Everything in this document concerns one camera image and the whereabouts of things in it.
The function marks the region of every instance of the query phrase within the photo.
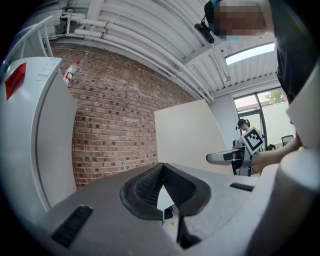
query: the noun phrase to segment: tree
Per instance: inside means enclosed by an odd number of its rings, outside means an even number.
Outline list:
[[[270,104],[277,104],[280,102],[285,102],[286,101],[286,95],[283,90],[271,90],[270,94],[267,94],[264,96],[267,100],[269,100]]]

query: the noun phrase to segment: plastic bottle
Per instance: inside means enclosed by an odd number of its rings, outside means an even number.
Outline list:
[[[78,66],[79,66],[80,61],[77,60],[76,62],[74,62],[65,72],[64,77],[63,77],[63,81],[65,81],[66,85],[68,85],[72,79],[72,77],[74,76],[74,74],[76,73]]]

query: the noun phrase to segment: brick wall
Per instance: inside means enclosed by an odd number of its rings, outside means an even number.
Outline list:
[[[125,56],[94,47],[52,44],[78,99],[72,139],[77,188],[101,177],[157,163],[154,111],[192,101],[178,85]]]

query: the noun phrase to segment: white board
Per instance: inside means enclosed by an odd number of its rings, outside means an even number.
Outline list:
[[[233,175],[231,165],[206,160],[207,154],[225,151],[227,147],[204,99],[155,111],[154,119],[159,162]]]

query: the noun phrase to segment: window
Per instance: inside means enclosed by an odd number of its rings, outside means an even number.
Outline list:
[[[239,119],[249,120],[251,126],[264,136],[267,145],[275,145],[278,149],[283,145],[282,137],[295,136],[295,127],[286,114],[288,100],[281,88],[237,98],[234,103]]]

